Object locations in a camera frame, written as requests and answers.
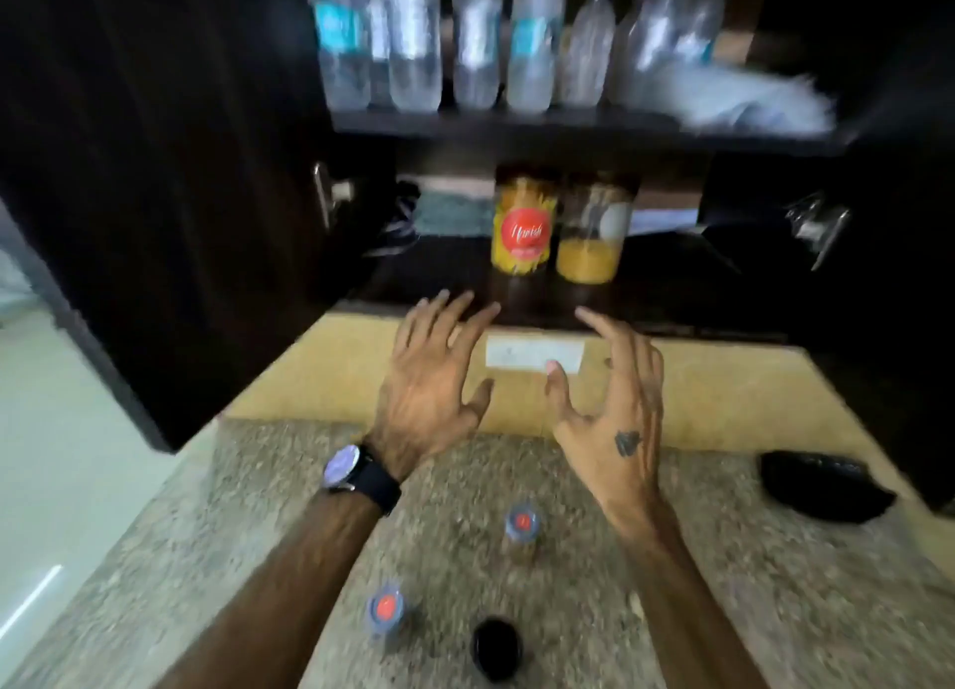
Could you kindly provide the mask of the person's right forearm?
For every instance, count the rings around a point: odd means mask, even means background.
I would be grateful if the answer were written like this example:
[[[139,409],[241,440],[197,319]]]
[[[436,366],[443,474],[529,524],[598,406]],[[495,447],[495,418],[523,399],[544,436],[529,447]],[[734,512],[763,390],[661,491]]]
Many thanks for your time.
[[[662,498],[606,514],[634,576],[666,689],[770,689]]]

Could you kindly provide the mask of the dark wooden cabinet shelf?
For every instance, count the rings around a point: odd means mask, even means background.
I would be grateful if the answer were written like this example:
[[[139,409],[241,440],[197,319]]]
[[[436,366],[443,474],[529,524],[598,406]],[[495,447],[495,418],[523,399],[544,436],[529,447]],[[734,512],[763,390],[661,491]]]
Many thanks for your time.
[[[665,115],[606,108],[557,109],[541,115],[520,115],[506,109],[469,112],[443,108],[430,114],[372,109],[333,113],[330,124],[340,135],[515,147],[529,152],[550,149],[574,153],[583,148],[605,148],[816,158],[841,156],[855,140],[844,130],[808,137],[765,135],[728,127],[692,130]]]

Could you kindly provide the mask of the yellow jar with red label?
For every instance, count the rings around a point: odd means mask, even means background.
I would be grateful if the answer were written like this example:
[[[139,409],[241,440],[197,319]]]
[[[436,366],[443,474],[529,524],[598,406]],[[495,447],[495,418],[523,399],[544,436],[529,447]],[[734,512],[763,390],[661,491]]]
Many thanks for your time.
[[[545,269],[559,205],[557,187],[537,174],[504,172],[496,189],[491,264],[508,276]]]

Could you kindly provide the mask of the small blue lid spice jar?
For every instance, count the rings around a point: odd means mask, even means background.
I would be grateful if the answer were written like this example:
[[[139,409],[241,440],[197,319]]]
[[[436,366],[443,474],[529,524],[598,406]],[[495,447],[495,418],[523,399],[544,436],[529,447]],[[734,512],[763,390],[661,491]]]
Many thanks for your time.
[[[366,605],[365,626],[372,645],[387,656],[398,650],[410,627],[407,601],[396,583],[383,584]]]
[[[514,505],[504,521],[504,555],[515,564],[530,565],[538,552],[541,530],[540,514],[531,503]]]

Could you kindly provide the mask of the person's left hand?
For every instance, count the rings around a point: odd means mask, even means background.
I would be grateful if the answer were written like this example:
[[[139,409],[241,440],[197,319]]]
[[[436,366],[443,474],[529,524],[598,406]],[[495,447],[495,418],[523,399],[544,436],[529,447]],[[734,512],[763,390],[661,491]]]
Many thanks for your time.
[[[400,483],[436,454],[466,441],[477,429],[462,429],[460,405],[474,349],[500,312],[492,302],[459,322],[446,349],[427,346],[423,298],[408,349],[391,356],[379,390],[373,426],[366,442]]]

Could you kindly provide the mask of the small black lid jar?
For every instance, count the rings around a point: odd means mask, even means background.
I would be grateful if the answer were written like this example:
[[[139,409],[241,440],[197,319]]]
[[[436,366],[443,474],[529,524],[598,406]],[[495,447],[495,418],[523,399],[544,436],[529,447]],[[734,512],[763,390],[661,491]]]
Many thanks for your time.
[[[523,663],[523,640],[508,619],[485,617],[472,632],[470,656],[486,682],[507,683],[517,675]]]

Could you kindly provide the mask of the white plastic bag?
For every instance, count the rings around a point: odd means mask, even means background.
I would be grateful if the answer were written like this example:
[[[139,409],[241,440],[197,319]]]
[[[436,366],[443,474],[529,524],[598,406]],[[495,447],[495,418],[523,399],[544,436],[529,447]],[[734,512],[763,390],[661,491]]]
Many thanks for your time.
[[[732,129],[808,138],[837,126],[834,100],[807,76],[718,64],[673,62],[652,75],[649,107],[688,130]]]

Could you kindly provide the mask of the clear jar with yellow powder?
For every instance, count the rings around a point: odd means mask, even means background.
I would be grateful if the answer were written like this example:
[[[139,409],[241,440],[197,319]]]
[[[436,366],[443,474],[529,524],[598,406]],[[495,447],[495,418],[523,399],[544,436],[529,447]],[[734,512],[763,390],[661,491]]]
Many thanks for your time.
[[[583,286],[611,282],[618,271],[635,192],[609,172],[570,177],[561,193],[556,272]]]

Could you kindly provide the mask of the dark wooden cabinet door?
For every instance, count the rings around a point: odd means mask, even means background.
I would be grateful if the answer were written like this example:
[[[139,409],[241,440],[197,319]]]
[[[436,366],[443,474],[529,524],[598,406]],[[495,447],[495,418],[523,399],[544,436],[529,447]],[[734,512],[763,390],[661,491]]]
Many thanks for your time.
[[[306,0],[0,0],[0,239],[149,445],[343,293]]]
[[[752,55],[834,98],[822,188],[851,219],[792,298],[799,336],[890,464],[955,518],[955,0],[757,0]]]

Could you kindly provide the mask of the row of clear water bottles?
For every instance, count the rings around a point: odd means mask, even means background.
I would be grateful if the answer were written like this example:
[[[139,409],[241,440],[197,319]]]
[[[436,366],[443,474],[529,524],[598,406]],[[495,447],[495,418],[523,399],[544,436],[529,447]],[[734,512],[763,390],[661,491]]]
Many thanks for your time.
[[[552,106],[629,111],[653,105],[671,63],[710,64],[725,0],[306,0],[326,104],[435,114],[450,69],[452,104],[487,112],[500,97],[519,115]]]

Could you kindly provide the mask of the white packet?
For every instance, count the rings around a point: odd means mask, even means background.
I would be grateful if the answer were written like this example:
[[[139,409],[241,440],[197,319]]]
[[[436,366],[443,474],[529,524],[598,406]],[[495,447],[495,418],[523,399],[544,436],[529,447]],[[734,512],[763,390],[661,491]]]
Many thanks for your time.
[[[633,203],[627,236],[693,232],[698,228],[701,201],[701,188],[641,187]]]

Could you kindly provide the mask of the white wall switch plate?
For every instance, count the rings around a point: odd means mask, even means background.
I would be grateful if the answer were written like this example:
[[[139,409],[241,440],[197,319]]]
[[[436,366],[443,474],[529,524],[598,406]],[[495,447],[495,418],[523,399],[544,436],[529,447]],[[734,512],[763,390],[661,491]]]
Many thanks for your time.
[[[545,373],[547,365],[555,362],[572,376],[579,373],[585,348],[585,341],[577,338],[491,335],[485,344],[485,366],[496,370]]]

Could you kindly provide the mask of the black bowl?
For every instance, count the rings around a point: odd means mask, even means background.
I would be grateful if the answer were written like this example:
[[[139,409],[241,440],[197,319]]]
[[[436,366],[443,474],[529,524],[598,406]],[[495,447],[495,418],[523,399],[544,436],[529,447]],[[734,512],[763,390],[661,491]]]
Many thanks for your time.
[[[810,452],[775,450],[757,456],[760,484],[775,502],[801,515],[839,525],[863,525],[897,502],[866,464]]]

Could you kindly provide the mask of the teal box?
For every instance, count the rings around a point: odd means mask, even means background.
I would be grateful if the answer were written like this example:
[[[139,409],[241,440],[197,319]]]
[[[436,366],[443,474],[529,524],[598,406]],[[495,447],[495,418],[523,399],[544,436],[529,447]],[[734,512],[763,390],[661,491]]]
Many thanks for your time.
[[[423,237],[491,238],[495,203],[447,191],[426,190],[416,199],[412,224]]]

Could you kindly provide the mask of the person's right hand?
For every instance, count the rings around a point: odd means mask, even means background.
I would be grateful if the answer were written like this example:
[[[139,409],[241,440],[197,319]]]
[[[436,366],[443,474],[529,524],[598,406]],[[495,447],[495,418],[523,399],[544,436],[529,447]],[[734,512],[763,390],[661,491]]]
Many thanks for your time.
[[[589,429],[552,429],[569,466],[606,513],[660,498],[659,452],[664,363],[650,340],[626,323],[578,307],[577,318],[603,337],[610,371]]]

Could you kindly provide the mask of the person's left forearm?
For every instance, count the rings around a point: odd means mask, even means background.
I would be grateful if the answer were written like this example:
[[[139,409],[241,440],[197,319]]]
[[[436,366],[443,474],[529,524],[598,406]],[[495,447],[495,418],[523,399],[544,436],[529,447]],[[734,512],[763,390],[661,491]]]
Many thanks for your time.
[[[153,689],[297,689],[382,517],[360,493],[316,494]]]

